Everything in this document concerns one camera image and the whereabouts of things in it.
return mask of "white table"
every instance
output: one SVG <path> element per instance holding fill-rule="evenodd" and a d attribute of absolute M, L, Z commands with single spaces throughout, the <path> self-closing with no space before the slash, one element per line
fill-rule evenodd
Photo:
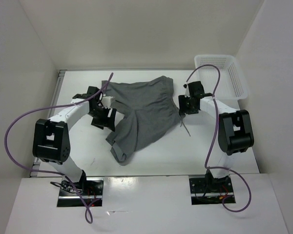
<path fill-rule="evenodd" d="M 183 84 L 191 70 L 117 70 L 117 71 L 66 71 L 62 85 L 57 89 L 55 104 L 67 104 L 77 93 L 86 93 L 88 86 L 101 87 L 101 80 L 107 80 L 114 72 L 112 82 L 134 83 L 150 81 L 160 76 L 174 80 L 174 102 L 178 106 L 178 95 L 185 93 Z M 239 109 L 237 101 L 227 102 L 231 107 Z M 123 118 L 117 114 L 116 123 Z M 117 163 L 110 152 L 111 146 L 105 138 L 108 129 L 91 126 L 91 117 L 84 116 L 70 130 L 71 157 L 76 164 L 85 170 L 87 176 L 166 176 L 166 175 L 198 175 L 204 174 L 205 158 L 212 139 L 215 120 L 204 112 L 186 116 L 184 127 L 177 125 L 164 137 L 146 148 L 136 152 L 126 166 Z M 218 144 L 212 152 L 210 165 L 217 162 L 213 155 L 221 153 Z M 54 170 L 47 163 L 41 163 L 40 169 Z M 240 173 L 259 173 L 252 149 L 237 157 L 234 170 Z M 38 176 L 50 174 L 38 173 Z"/>
<path fill-rule="evenodd" d="M 24 178 L 14 202 L 6 234 L 287 234 L 266 174 L 247 174 L 252 202 L 242 213 L 221 204 L 191 205 L 188 176 L 106 177 L 103 206 L 91 208 L 94 222 L 86 223 L 84 207 L 57 208 L 60 178 Z M 248 191 L 232 175 L 236 204 L 248 201 Z"/>

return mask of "folded fabric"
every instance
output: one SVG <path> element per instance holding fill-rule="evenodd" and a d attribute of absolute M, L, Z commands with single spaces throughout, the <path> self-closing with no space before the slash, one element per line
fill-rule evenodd
<path fill-rule="evenodd" d="M 119 163 L 160 139 L 169 128 L 180 122 L 173 102 L 173 79 L 165 76 L 150 82 L 133 84 L 110 82 L 105 93 L 115 97 L 112 108 L 124 118 L 106 138 L 111 153 Z"/>

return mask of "white plastic basket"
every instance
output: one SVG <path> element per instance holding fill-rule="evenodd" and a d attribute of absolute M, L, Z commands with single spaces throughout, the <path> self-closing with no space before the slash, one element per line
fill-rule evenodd
<path fill-rule="evenodd" d="M 248 96 L 245 77 L 235 57 L 231 55 L 197 55 L 194 62 L 195 67 L 212 64 L 219 68 L 220 82 L 215 93 L 218 99 L 239 100 Z M 218 79 L 216 69 L 203 67 L 196 71 L 195 75 L 197 80 L 202 82 L 204 91 L 212 93 Z"/>

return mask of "gray wall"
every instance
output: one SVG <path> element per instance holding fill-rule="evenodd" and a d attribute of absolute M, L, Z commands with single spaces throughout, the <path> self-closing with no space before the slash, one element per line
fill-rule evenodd
<path fill-rule="evenodd" d="M 0 234 L 4 233 L 23 176 L 3 148 L 6 128 L 23 112 L 49 105 L 57 71 L 20 3 L 0 0 Z M 46 113 L 32 115 L 11 132 L 15 159 L 31 166 L 33 126 Z"/>
<path fill-rule="evenodd" d="M 262 0 L 20 0 L 58 69 L 193 68 L 235 55 Z"/>
<path fill-rule="evenodd" d="M 237 55 L 250 88 L 254 153 L 293 234 L 293 0 L 265 0 Z"/>

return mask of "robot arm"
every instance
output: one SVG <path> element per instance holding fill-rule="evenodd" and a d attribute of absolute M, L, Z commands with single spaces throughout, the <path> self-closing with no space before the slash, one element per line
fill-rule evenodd
<path fill-rule="evenodd" d="M 97 87 L 89 86 L 87 93 L 75 95 L 71 104 L 87 99 L 98 90 Z M 93 181 L 86 180 L 85 172 L 70 157 L 68 132 L 79 119 L 87 114 L 93 117 L 91 125 L 101 129 L 107 127 L 114 131 L 116 109 L 106 108 L 102 104 L 109 100 L 110 97 L 103 97 L 101 94 L 89 101 L 67 107 L 49 119 L 39 119 L 36 122 L 33 155 L 49 163 L 58 172 L 67 175 L 80 192 L 87 191 L 89 183 Z M 68 192 L 72 191 L 65 180 L 60 187 Z"/>
<path fill-rule="evenodd" d="M 205 93 L 200 81 L 185 85 L 189 95 L 180 95 L 180 115 L 197 114 L 204 111 L 216 118 L 215 105 L 210 93 Z M 231 168 L 238 153 L 245 152 L 254 144 L 250 115 L 246 110 L 236 110 L 216 100 L 219 111 L 218 145 L 223 151 L 218 155 L 218 164 L 215 166 Z M 221 179 L 229 175 L 228 170 L 215 169 L 214 178 Z"/>

